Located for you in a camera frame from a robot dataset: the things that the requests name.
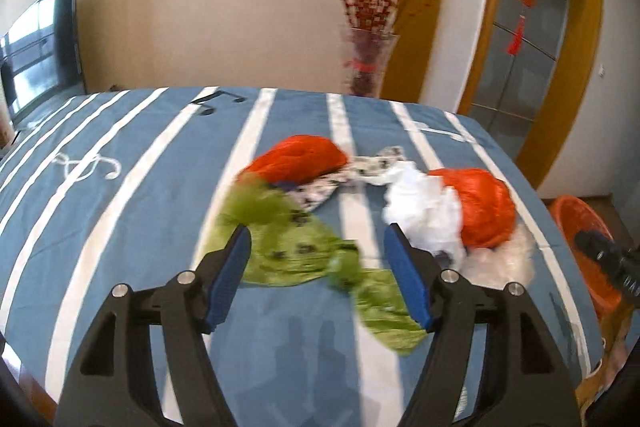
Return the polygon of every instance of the music note print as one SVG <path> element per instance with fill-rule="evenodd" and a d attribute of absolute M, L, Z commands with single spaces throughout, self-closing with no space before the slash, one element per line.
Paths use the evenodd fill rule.
<path fill-rule="evenodd" d="M 207 96 L 203 96 L 201 98 L 196 98 L 196 100 L 193 100 L 193 102 L 196 105 L 201 106 L 200 111 L 198 112 L 199 116 L 208 116 L 210 114 L 214 114 L 216 111 L 215 107 L 211 107 L 209 104 L 205 103 L 205 102 L 209 102 L 209 100 L 213 100 L 214 98 L 217 98 L 223 94 L 226 94 L 227 96 L 230 96 L 233 98 L 233 102 L 234 103 L 240 103 L 240 102 L 244 102 L 244 100 L 246 100 L 245 96 L 240 96 L 238 94 L 232 93 L 232 92 L 228 92 L 225 91 L 223 89 L 219 89 L 216 92 L 212 93 L 212 94 L 208 94 Z"/>

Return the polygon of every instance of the tv screen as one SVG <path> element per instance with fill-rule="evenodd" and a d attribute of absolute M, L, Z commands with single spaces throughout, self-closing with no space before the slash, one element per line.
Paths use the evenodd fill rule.
<path fill-rule="evenodd" d="M 15 130 L 84 94 L 76 0 L 37 0 L 0 38 L 0 76 Z"/>

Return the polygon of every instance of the glass vase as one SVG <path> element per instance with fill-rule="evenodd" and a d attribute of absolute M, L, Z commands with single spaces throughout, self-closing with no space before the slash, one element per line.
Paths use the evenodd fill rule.
<path fill-rule="evenodd" d="M 398 36 L 390 32 L 345 28 L 342 40 L 344 92 L 377 98 Z"/>

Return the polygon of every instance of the metal screw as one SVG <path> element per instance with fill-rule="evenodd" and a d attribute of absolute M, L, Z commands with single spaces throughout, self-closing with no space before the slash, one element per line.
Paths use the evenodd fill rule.
<path fill-rule="evenodd" d="M 111 290 L 111 295 L 114 297 L 124 297 L 129 291 L 129 287 L 126 284 L 116 284 Z"/>
<path fill-rule="evenodd" d="M 444 270 L 440 277 L 444 282 L 453 283 L 460 279 L 460 274 L 455 270 Z"/>
<path fill-rule="evenodd" d="M 191 270 L 178 273 L 178 282 L 180 284 L 191 284 L 195 278 L 196 274 Z"/>
<path fill-rule="evenodd" d="M 515 295 L 516 297 L 524 293 L 524 286 L 519 282 L 510 282 L 507 289 L 511 295 Z"/>

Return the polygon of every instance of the white stripe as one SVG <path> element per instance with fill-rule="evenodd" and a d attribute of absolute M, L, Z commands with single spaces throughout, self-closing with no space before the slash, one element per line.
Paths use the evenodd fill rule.
<path fill-rule="evenodd" d="M 326 101 L 334 143 L 347 155 L 355 156 L 355 145 L 341 95 L 328 94 Z M 338 200 L 342 237 L 357 241 L 364 267 L 379 268 L 382 261 L 364 184 L 356 182 L 351 189 L 341 188 Z M 398 356 L 380 344 L 357 315 L 354 317 L 354 330 L 362 424 L 366 427 L 396 425 L 404 411 Z"/>
<path fill-rule="evenodd" d="M 15 148 L 9 153 L 9 156 L 7 156 L 4 159 L 4 163 L 2 163 L 2 165 L 0 165 L 0 172 L 2 172 L 2 170 L 4 169 L 4 167 L 6 166 L 7 162 L 13 158 L 15 156 L 15 154 L 22 149 L 22 146 L 25 145 L 31 138 L 33 138 L 34 136 L 36 136 L 37 133 L 39 133 L 40 129 L 42 129 L 44 127 L 44 124 L 46 124 L 49 120 L 51 120 L 55 115 L 57 115 L 60 111 L 62 111 L 67 105 L 69 105 L 71 103 L 71 101 L 74 99 L 75 97 L 72 97 L 70 99 L 68 99 L 65 103 L 65 105 L 63 105 L 62 107 L 60 107 L 57 111 L 52 112 L 47 118 L 45 118 L 44 120 L 42 120 L 37 127 L 35 127 L 27 136 L 27 138 L 21 140 L 18 145 L 15 146 Z"/>
<path fill-rule="evenodd" d="M 0 192 L 2 192 L 2 190 L 4 190 L 4 188 L 9 184 L 9 182 L 14 179 L 14 176 L 16 174 L 16 172 L 18 171 L 18 169 L 20 169 L 20 167 L 22 167 L 29 158 L 31 158 L 31 155 L 33 154 L 33 152 L 37 149 L 38 146 L 40 146 L 42 143 L 44 143 L 49 136 L 51 136 L 53 133 L 55 133 L 55 131 L 57 131 L 57 129 L 63 124 L 65 123 L 65 121 L 67 121 L 69 118 L 71 118 L 76 112 L 78 112 L 79 110 L 81 110 L 85 105 L 87 105 L 89 102 L 91 102 L 96 96 L 98 96 L 97 94 L 92 94 L 88 99 L 84 100 L 84 102 L 82 102 L 78 107 L 76 107 L 73 111 L 69 111 L 66 115 L 65 118 L 63 118 L 62 120 L 60 120 L 57 124 L 55 124 L 55 126 L 53 126 L 51 129 L 49 129 L 49 131 L 47 131 L 45 134 L 43 134 L 40 139 L 35 143 L 35 145 L 29 149 L 22 158 L 20 158 L 20 161 L 18 162 L 18 165 L 16 165 L 14 167 L 14 169 L 9 172 L 8 176 L 4 179 L 4 182 L 2 182 L 2 186 L 0 187 Z"/>
<path fill-rule="evenodd" d="M 522 199 L 520 199 L 518 193 L 513 189 L 513 185 L 511 185 L 505 175 L 502 174 L 498 166 L 491 159 L 491 156 L 487 154 L 487 151 L 476 140 L 473 140 L 473 136 L 471 135 L 471 133 L 469 133 L 466 127 L 460 123 L 460 120 L 458 119 L 458 117 L 456 117 L 456 115 L 451 114 L 450 112 L 445 112 L 445 115 L 449 119 L 450 123 L 460 132 L 460 134 L 462 134 L 462 136 L 472 142 L 471 146 L 474 148 L 474 151 L 476 152 L 478 157 L 489 169 L 489 172 L 491 172 L 494 177 L 504 181 L 505 184 L 509 187 L 511 199 L 516 205 L 516 209 L 520 214 L 520 217 L 535 238 L 538 247 L 542 252 L 542 256 L 545 259 L 549 272 L 551 273 L 551 277 L 553 277 L 556 286 L 558 287 L 562 302 L 564 302 L 564 309 L 566 310 L 566 313 L 568 315 L 569 322 L 572 327 L 572 334 L 575 339 L 577 356 L 580 362 L 580 367 L 582 369 L 582 376 L 585 378 L 591 371 L 591 361 L 589 358 L 589 350 L 587 348 L 587 339 L 584 334 L 584 328 L 582 327 L 582 321 L 580 320 L 578 308 L 575 306 L 574 296 L 572 295 L 571 289 L 569 288 L 569 285 L 564 277 L 564 273 L 562 273 L 562 268 L 558 264 L 558 260 L 556 259 L 556 255 L 554 254 L 553 249 L 549 247 L 545 235 L 542 233 L 542 230 L 540 230 L 540 227 L 536 223 L 536 220 L 533 219 L 533 216 L 531 216 L 529 210 L 527 209 L 527 206 L 524 204 Z"/>
<path fill-rule="evenodd" d="M 424 134 L 418 126 L 415 124 L 413 118 L 409 116 L 409 112 L 404 107 L 404 103 L 402 102 L 389 102 L 391 105 L 391 109 L 398 117 L 398 120 L 404 127 L 404 130 L 407 131 L 409 138 L 414 143 L 415 148 L 423 159 L 424 163 L 427 165 L 427 168 L 430 171 L 435 169 L 442 169 L 444 165 L 436 155 L 433 147 L 431 147 L 429 141 L 425 138 Z"/>
<path fill-rule="evenodd" d="M 212 94 L 216 89 L 217 87 L 206 87 L 196 98 Z M 95 223 L 93 230 L 82 247 L 78 262 L 71 275 L 71 280 L 66 288 L 65 296 L 60 304 L 49 346 L 49 356 L 47 357 L 45 389 L 56 402 L 60 399 L 60 394 L 62 393 L 69 347 L 71 346 L 74 328 L 82 308 L 82 302 L 94 278 L 100 258 L 111 239 L 113 230 L 126 204 L 135 191 L 138 190 L 146 175 L 199 108 L 199 106 L 191 103 L 183 108 L 164 128 L 164 131 L 156 137 L 145 153 L 140 156 L 140 159 L 131 168 L 113 199 Z"/>
<path fill-rule="evenodd" d="M 49 156 L 44 158 L 42 163 L 40 165 L 38 165 L 38 168 L 35 170 L 35 172 L 30 176 L 30 178 L 27 180 L 27 182 L 20 188 L 20 192 L 18 192 L 18 195 L 15 197 L 14 201 L 11 202 L 11 205 L 9 206 L 9 209 L 6 211 L 4 216 L 2 216 L 2 220 L 0 221 L 0 235 L 2 234 L 2 232 L 4 232 L 4 227 L 6 227 L 6 224 L 9 222 L 9 219 L 11 219 L 11 217 L 14 215 L 14 213 L 16 211 L 16 208 L 18 208 L 18 205 L 22 201 L 22 198 L 24 197 L 24 195 L 27 193 L 27 190 L 29 190 L 31 185 L 33 185 L 35 183 L 36 179 L 38 179 L 38 176 L 40 176 L 42 174 L 44 169 L 46 169 L 47 166 L 49 166 L 49 164 L 51 163 L 52 159 L 55 158 L 56 155 L 60 152 L 60 150 L 67 143 L 69 143 L 71 140 L 73 140 L 82 131 L 82 129 L 84 129 L 93 119 L 97 118 L 100 115 L 100 113 L 102 111 L 104 111 L 107 107 L 110 107 L 110 105 L 113 105 L 114 103 L 116 103 L 118 101 L 118 99 L 123 97 L 124 94 L 127 93 L 127 92 L 128 91 L 121 91 L 120 93 L 118 93 L 113 98 L 110 98 L 108 102 L 103 103 L 98 109 L 96 109 L 93 113 L 91 113 L 88 117 L 86 117 L 78 127 L 76 127 L 73 131 L 71 131 L 71 133 L 66 135 L 60 141 L 60 143 L 58 145 L 56 145 L 55 149 L 53 149 L 52 152 L 49 153 Z M 84 102 L 89 103 L 89 102 L 91 102 L 91 100 L 92 100 L 92 97 L 89 97 Z M 81 107 L 82 107 L 82 105 L 80 105 L 75 110 L 79 110 Z M 67 118 L 68 116 L 71 116 L 71 114 L 73 112 L 74 111 L 71 111 L 65 118 Z M 0 330 L 4 331 L 4 325 L 2 324 L 1 321 L 0 321 Z"/>
<path fill-rule="evenodd" d="M 156 89 L 153 93 L 151 93 L 148 97 L 146 97 L 145 100 L 140 102 L 136 107 L 134 107 L 131 111 L 129 111 L 124 117 L 120 118 L 120 120 L 118 120 L 115 124 L 113 124 L 110 130 L 108 130 L 107 133 L 105 133 L 94 144 L 94 146 L 91 147 L 89 152 L 84 155 L 84 157 L 80 160 L 78 165 L 76 165 L 76 167 L 69 173 L 69 176 L 62 182 L 60 187 L 57 188 L 56 193 L 53 194 L 53 196 L 50 198 L 49 202 L 47 203 L 47 206 L 44 207 L 44 210 L 40 214 L 40 217 L 31 228 L 31 232 L 29 233 L 27 240 L 25 241 L 22 249 L 20 250 L 18 257 L 15 260 L 14 269 L 12 270 L 11 275 L 9 276 L 9 282 L 7 283 L 6 290 L 4 292 L 4 298 L 2 299 L 2 304 L 0 305 L 0 329 L 2 330 L 2 332 L 4 332 L 4 328 L 6 328 L 6 323 L 9 318 L 9 313 L 11 311 L 11 305 L 12 305 L 12 302 L 14 301 L 15 291 L 18 287 L 18 283 L 20 282 L 22 271 L 24 270 L 24 267 L 26 266 L 27 261 L 31 256 L 33 247 L 35 246 L 36 242 L 42 235 L 42 232 L 47 226 L 49 219 L 51 219 L 51 216 L 53 216 L 53 213 L 56 211 L 56 208 L 65 198 L 69 188 L 71 188 L 72 185 L 76 183 L 76 180 L 80 177 L 82 172 L 84 172 L 84 170 L 87 168 L 89 163 L 91 163 L 94 160 L 94 156 L 98 152 L 100 152 L 100 149 L 102 149 L 102 147 L 107 145 L 113 139 L 113 137 L 116 136 L 116 134 L 118 133 L 118 131 L 120 131 L 120 129 L 122 129 L 124 126 L 126 126 L 127 123 L 133 120 L 145 107 L 151 104 L 165 90 L 166 90 L 165 87 L 161 89 Z M 123 94 L 124 92 L 120 92 L 116 96 L 114 96 L 111 100 L 114 100 L 118 97 L 118 95 L 123 95 Z M 49 159 L 49 162 L 54 156 L 55 155 L 51 153 L 47 157 Z"/>
<path fill-rule="evenodd" d="M 207 215 L 204 218 L 200 235 L 196 248 L 193 251 L 191 259 L 191 269 L 196 269 L 202 258 L 204 247 L 211 233 L 214 220 L 220 211 L 225 200 L 226 190 L 232 185 L 236 175 L 244 169 L 254 159 L 255 149 L 258 147 L 262 130 L 267 122 L 271 104 L 276 96 L 276 89 L 264 88 L 260 90 L 260 95 L 252 107 L 251 113 L 244 122 L 242 131 L 240 132 L 236 144 L 226 161 L 225 168 L 220 174 L 220 179 L 216 185 L 216 189 L 211 197 Z M 211 343 L 210 335 L 203 335 L 207 350 Z M 175 399 L 174 387 L 171 383 L 171 377 L 167 371 L 166 380 L 164 382 L 164 396 L 162 397 L 162 413 L 169 420 L 181 422 L 180 410 Z"/>

